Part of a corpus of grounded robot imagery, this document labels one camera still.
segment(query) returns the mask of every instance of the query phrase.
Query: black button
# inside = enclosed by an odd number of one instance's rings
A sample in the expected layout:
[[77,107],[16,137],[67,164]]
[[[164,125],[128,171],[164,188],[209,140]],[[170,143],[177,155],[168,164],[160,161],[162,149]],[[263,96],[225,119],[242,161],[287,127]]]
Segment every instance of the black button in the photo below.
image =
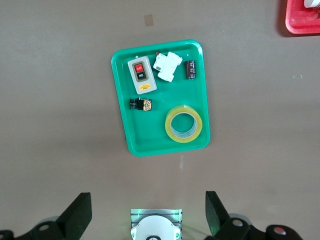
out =
[[136,76],[138,77],[138,80],[142,80],[142,79],[147,78],[146,73],[144,71],[137,73]]

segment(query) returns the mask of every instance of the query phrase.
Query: gray floor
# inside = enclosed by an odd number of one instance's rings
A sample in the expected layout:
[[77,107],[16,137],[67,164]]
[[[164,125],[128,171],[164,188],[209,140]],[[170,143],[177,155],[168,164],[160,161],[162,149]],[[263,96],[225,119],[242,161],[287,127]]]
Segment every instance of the gray floor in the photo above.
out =
[[[131,208],[183,209],[210,233],[205,191],[227,210],[319,238],[319,36],[285,31],[281,0],[1,0],[0,229],[21,235],[91,192],[83,239],[129,240]],[[144,15],[152,14],[146,26]],[[111,57],[202,44],[212,139],[138,158],[127,149]]]

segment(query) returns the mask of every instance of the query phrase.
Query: yellow label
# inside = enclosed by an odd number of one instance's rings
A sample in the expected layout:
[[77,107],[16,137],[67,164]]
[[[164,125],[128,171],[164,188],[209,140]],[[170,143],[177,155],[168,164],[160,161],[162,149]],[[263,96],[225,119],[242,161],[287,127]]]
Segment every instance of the yellow label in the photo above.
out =
[[150,86],[150,83],[147,83],[147,84],[140,85],[139,88],[141,91],[143,91],[151,88],[151,86]]

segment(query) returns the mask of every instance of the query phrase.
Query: red tray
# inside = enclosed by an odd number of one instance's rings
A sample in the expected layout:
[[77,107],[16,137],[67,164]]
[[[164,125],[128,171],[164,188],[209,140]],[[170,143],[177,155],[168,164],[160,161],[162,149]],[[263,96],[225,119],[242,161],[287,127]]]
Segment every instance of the red tray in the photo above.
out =
[[293,34],[320,34],[320,8],[305,8],[304,0],[287,0],[285,25]]

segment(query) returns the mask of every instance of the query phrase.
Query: roll of tape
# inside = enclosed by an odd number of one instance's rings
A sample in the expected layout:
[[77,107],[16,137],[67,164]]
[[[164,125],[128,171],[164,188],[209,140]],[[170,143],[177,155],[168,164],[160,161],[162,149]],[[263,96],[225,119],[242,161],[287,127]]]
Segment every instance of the roll of tape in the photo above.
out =
[[[180,114],[188,114],[193,117],[193,125],[186,132],[179,132],[172,127],[173,119]],[[200,115],[191,106],[182,104],[169,110],[165,118],[165,131],[168,136],[178,143],[189,143],[195,140],[202,130],[202,120]]]

